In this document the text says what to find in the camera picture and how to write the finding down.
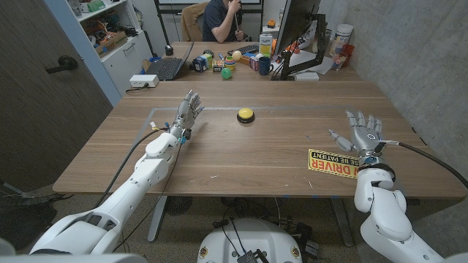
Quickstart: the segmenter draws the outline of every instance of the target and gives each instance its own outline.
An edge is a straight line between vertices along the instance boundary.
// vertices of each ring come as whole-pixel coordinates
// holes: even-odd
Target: man
[[[203,41],[233,42],[244,38],[240,0],[211,0],[203,14]],[[234,16],[237,15],[239,31]]]

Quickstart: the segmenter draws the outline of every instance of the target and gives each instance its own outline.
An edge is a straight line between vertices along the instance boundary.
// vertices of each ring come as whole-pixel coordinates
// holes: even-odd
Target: white robotic arm
[[[363,239],[392,262],[442,262],[444,259],[413,230],[406,217],[407,203],[400,190],[391,191],[395,175],[385,164],[379,144],[382,142],[382,122],[363,113],[358,121],[347,111],[352,142],[330,130],[342,150],[357,150],[360,169],[355,192],[355,206],[370,216],[361,225]]]
[[[122,228],[150,187],[164,180],[173,154],[202,108],[198,94],[190,91],[168,133],[161,134],[146,146],[146,153],[135,165],[135,171],[99,207],[66,216],[49,228],[37,241],[31,254],[104,254],[112,253]]]

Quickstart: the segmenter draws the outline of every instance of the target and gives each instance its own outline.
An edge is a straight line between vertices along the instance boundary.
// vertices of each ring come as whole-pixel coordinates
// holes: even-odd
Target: gray door
[[[0,24],[0,180],[30,191],[60,176],[112,105],[42,0],[3,0]],[[48,74],[60,56],[77,69]]]

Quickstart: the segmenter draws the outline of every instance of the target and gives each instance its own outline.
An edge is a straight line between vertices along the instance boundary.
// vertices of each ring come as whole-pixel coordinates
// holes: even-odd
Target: green ball
[[[221,71],[221,77],[224,78],[225,80],[227,80],[228,78],[230,78],[230,77],[231,77],[231,74],[232,74],[232,72],[231,72],[231,70],[228,69],[228,68],[224,68],[224,69],[222,69],[222,71]]]

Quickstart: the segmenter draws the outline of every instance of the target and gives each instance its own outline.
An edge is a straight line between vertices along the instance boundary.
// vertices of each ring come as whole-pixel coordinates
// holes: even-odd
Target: laptop
[[[159,80],[174,80],[177,75],[177,72],[184,65],[185,61],[189,57],[190,51],[192,51],[193,44],[192,42],[189,49],[185,52],[185,55],[182,59],[180,58],[162,58],[158,61],[151,63],[148,70],[146,70],[146,75],[157,75]]]

